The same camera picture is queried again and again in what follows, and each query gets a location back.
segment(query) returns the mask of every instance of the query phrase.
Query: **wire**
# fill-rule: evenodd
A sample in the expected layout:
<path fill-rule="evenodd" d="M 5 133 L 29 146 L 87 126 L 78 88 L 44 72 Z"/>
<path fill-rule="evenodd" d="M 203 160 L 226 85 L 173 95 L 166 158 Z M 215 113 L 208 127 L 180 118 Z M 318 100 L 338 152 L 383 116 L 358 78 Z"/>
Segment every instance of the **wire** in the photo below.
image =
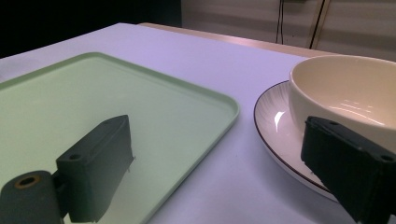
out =
<path fill-rule="evenodd" d="M 279 27 L 280 27 L 280 41 L 283 44 L 283 6 L 284 0 L 279 0 L 279 11 L 277 14 L 277 26 L 276 26 L 276 43 L 277 37 L 279 36 Z"/>

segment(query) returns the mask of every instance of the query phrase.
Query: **screw hole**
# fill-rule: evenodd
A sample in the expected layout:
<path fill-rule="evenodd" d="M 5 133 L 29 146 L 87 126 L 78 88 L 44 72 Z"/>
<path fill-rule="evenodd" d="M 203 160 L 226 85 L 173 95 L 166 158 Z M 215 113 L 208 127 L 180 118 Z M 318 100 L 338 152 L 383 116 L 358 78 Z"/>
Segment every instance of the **screw hole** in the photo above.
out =
<path fill-rule="evenodd" d="M 80 155 L 78 155 L 78 154 L 73 154 L 73 155 L 71 155 L 70 157 L 69 157 L 69 159 L 70 160 L 78 160 L 79 158 L 81 158 L 81 156 Z"/>
<path fill-rule="evenodd" d="M 20 179 L 15 183 L 15 188 L 17 189 L 27 189 L 32 187 L 34 184 L 36 184 L 38 181 L 40 181 L 40 176 L 38 175 L 30 175 L 26 176 L 23 179 Z"/>
<path fill-rule="evenodd" d="M 390 156 L 381 156 L 381 159 L 384 161 L 393 161 L 393 158 Z"/>

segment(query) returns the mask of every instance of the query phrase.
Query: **white table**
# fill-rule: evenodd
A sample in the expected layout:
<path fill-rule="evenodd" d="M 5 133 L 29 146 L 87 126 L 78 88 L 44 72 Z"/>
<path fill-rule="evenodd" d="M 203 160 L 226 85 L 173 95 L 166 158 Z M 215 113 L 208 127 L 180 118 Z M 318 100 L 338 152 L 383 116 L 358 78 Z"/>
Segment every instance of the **white table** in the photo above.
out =
<path fill-rule="evenodd" d="M 253 119 L 258 97 L 304 57 L 119 23 L 0 60 L 0 81 L 100 51 L 232 96 L 239 118 L 149 223 L 354 223 L 286 173 Z"/>

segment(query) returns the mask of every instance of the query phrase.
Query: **dark background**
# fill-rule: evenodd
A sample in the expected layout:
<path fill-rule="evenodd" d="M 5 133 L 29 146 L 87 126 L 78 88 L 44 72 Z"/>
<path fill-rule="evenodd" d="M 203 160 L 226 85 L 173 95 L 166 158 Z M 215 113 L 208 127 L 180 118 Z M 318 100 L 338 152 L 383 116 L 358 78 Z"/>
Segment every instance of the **dark background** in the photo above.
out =
<path fill-rule="evenodd" d="M 180 0 L 2 1 L 0 58 L 41 48 L 118 22 L 181 27 Z"/>

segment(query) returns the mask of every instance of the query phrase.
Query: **bowl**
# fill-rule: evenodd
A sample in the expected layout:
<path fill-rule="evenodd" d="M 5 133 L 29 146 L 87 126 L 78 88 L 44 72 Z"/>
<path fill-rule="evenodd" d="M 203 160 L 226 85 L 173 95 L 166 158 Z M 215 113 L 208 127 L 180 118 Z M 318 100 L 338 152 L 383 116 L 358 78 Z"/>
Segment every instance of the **bowl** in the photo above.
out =
<path fill-rule="evenodd" d="M 291 118 L 304 134 L 308 116 L 330 119 L 396 153 L 396 63 L 319 56 L 290 71 Z"/>

